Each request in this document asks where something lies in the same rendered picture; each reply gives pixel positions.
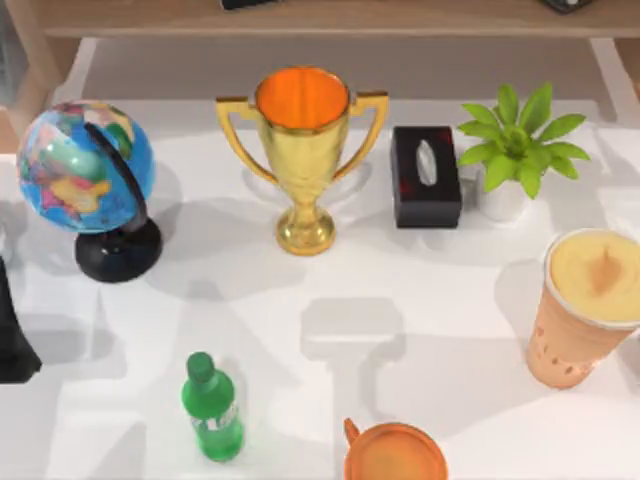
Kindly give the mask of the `gold trophy cup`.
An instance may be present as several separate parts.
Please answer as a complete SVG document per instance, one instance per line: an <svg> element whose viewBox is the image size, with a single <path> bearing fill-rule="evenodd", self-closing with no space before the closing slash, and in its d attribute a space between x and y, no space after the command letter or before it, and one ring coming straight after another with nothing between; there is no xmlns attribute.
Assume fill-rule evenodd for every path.
<svg viewBox="0 0 640 480"><path fill-rule="evenodd" d="M292 201L276 224L275 237L283 250L312 256L332 246L336 227L317 200L366 158L388 107L386 92L352 95L342 79L316 66L281 68L260 82L252 98L217 98L219 126L231 149L254 174L278 186ZM368 109L374 112L369 130L354 155L342 163L349 120ZM267 166L241 143L231 121L234 114L256 122Z"/></svg>

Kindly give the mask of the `black tissue box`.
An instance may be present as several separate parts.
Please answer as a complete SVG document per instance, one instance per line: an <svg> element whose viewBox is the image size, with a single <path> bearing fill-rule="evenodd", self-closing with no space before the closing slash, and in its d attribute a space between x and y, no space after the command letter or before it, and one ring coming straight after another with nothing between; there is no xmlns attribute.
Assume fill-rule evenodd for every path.
<svg viewBox="0 0 640 480"><path fill-rule="evenodd" d="M396 126L390 154L396 226L456 228L462 192L452 129Z"/></svg>

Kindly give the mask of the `green bottle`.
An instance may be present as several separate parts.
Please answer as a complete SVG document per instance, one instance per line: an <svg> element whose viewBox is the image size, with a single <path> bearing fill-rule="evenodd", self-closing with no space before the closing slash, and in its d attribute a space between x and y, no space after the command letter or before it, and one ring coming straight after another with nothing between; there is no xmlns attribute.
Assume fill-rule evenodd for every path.
<svg viewBox="0 0 640 480"><path fill-rule="evenodd" d="M234 459L243 446L244 429L233 381L202 351L188 357L186 372L181 401L202 453L218 463Z"/></svg>

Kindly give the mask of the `wooden shelf unit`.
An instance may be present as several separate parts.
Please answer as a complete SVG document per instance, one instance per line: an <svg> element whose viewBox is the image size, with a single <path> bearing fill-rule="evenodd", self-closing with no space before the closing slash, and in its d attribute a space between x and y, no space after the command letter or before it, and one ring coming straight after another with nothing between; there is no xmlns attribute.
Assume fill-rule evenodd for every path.
<svg viewBox="0 0 640 480"><path fill-rule="evenodd" d="M219 0L5 0L28 69L0 103L0 153L12 153L67 78L84 37L398 35L610 37L640 98L640 0L594 0L558 14L543 0L283 0L227 12Z"/></svg>

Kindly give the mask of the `green plant in white pot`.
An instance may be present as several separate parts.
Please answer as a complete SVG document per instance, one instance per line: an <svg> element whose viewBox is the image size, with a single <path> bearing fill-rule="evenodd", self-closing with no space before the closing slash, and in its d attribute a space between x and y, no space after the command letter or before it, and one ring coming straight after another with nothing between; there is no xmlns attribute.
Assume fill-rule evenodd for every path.
<svg viewBox="0 0 640 480"><path fill-rule="evenodd" d="M471 119L457 130L479 142L464 150L457 163L475 166L476 206L498 223L513 222L540 193L544 176L553 171L579 178L574 162L590 155L565 137L586 122L580 113L552 116L553 88L547 82L521 102L510 84L503 84L492 107L467 102Z"/></svg>

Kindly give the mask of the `orange mug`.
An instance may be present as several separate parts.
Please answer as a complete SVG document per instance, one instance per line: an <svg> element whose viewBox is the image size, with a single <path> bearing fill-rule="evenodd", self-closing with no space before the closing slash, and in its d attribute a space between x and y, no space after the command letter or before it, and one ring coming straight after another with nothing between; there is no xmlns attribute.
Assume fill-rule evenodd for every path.
<svg viewBox="0 0 640 480"><path fill-rule="evenodd" d="M347 418L344 433L344 480L449 480L440 447L414 426L382 423L361 432Z"/></svg>

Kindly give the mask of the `black object on shelf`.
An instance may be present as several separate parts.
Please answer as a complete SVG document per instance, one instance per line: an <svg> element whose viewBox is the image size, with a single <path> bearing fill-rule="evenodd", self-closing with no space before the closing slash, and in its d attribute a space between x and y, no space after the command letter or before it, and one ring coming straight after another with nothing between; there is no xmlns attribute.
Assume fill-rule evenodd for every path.
<svg viewBox="0 0 640 480"><path fill-rule="evenodd" d="M279 2L280 0L220 0L222 8L226 11L253 8L256 6Z"/></svg>

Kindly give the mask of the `blue globe on black stand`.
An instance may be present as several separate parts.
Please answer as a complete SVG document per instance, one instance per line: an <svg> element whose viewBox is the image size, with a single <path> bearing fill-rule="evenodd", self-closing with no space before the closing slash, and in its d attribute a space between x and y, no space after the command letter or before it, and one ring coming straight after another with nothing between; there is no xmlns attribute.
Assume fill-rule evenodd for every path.
<svg viewBox="0 0 640 480"><path fill-rule="evenodd" d="M16 168L32 208L75 233L75 261L88 277L127 282L160 258L162 234L147 208L154 154L127 113L99 101L54 105L27 128Z"/></svg>

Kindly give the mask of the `orange drink cup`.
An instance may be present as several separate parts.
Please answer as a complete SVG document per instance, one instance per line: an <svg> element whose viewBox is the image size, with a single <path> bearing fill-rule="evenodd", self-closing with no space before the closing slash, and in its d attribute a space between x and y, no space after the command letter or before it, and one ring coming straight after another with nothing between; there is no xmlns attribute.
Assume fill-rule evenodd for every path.
<svg viewBox="0 0 640 480"><path fill-rule="evenodd" d="M640 242L585 228L555 239L526 349L531 374L572 388L640 328Z"/></svg>

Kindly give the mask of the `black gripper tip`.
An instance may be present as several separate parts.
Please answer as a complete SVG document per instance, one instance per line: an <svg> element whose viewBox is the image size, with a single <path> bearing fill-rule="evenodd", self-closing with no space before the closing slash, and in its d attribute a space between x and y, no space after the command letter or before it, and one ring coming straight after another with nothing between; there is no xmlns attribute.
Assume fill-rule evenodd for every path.
<svg viewBox="0 0 640 480"><path fill-rule="evenodd" d="M40 357L19 324L6 265L0 256L0 384L24 384L41 367Z"/></svg>

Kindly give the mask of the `dark object on shelf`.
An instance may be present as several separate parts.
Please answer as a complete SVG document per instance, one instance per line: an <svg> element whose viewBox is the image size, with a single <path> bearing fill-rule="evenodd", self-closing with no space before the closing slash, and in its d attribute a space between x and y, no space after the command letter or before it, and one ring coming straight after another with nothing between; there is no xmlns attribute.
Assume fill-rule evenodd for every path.
<svg viewBox="0 0 640 480"><path fill-rule="evenodd" d="M558 14L568 15L591 4L594 0L539 0Z"/></svg>

